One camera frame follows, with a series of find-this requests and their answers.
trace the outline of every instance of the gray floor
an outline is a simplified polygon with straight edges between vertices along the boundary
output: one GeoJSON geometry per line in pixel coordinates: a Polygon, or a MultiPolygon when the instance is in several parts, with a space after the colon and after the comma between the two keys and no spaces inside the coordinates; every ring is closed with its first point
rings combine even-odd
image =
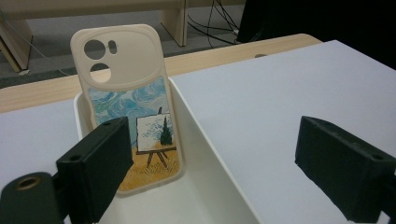
{"type": "MultiPolygon", "coordinates": [[[[239,26],[243,6],[225,7],[233,21],[239,26]]],[[[191,8],[189,15],[201,24],[207,25],[211,7],[191,8]]],[[[195,50],[209,49],[210,44],[217,48],[230,44],[210,39],[210,44],[206,35],[203,35],[190,26],[187,33],[187,46],[180,47],[167,33],[160,23],[160,11],[132,12],[108,15],[65,17],[51,19],[29,20],[28,23],[34,34],[33,45],[41,51],[48,59],[32,49],[29,59],[29,73],[25,76],[32,76],[37,73],[65,69],[74,67],[73,57],[70,50],[70,39],[78,30],[92,27],[104,27],[123,24],[145,23],[152,26],[159,34],[162,41],[164,55],[182,54],[195,50]]],[[[213,10],[210,25],[213,27],[229,28],[226,20],[213,10]]],[[[210,34],[234,42],[236,35],[230,31],[211,30],[210,34]]],[[[0,78],[17,77],[3,54],[0,53],[0,78]]]]}

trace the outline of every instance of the painted tree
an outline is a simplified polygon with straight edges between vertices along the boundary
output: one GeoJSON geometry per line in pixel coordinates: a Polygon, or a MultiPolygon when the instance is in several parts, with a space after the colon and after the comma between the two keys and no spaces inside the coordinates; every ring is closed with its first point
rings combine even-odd
{"type": "Polygon", "coordinates": [[[168,123],[166,122],[166,116],[163,120],[163,133],[161,133],[161,145],[169,146],[172,145],[172,134],[168,128],[168,123]]]}

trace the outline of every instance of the white box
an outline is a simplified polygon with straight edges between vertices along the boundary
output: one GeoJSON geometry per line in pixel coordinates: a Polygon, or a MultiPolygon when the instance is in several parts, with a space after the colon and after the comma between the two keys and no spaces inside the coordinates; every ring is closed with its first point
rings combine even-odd
{"type": "MultiPolygon", "coordinates": [[[[181,176],[154,189],[117,194],[100,223],[262,223],[219,154],[206,141],[182,96],[171,88],[184,160],[181,176]]],[[[82,139],[92,130],[89,108],[81,94],[74,106],[78,137],[82,139]]]]}

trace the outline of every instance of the white table surface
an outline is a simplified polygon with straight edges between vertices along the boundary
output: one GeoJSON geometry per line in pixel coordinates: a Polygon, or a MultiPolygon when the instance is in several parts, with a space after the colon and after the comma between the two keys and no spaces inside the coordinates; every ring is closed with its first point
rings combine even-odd
{"type": "MultiPolygon", "coordinates": [[[[264,223],[348,223],[294,163],[302,115],[396,157],[396,71],[336,41],[172,79],[264,223]]],[[[0,188],[54,174],[78,142],[73,100],[0,114],[0,125],[0,188]]]]}

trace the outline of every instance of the white container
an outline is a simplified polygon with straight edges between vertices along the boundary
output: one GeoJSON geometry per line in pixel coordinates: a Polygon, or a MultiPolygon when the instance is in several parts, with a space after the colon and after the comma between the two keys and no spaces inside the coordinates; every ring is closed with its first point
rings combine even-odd
{"type": "MultiPolygon", "coordinates": [[[[185,162],[182,175],[153,189],[117,194],[100,223],[262,223],[172,82],[171,90],[185,162]]],[[[75,98],[75,113],[82,139],[92,125],[81,94],[75,98]]]]}

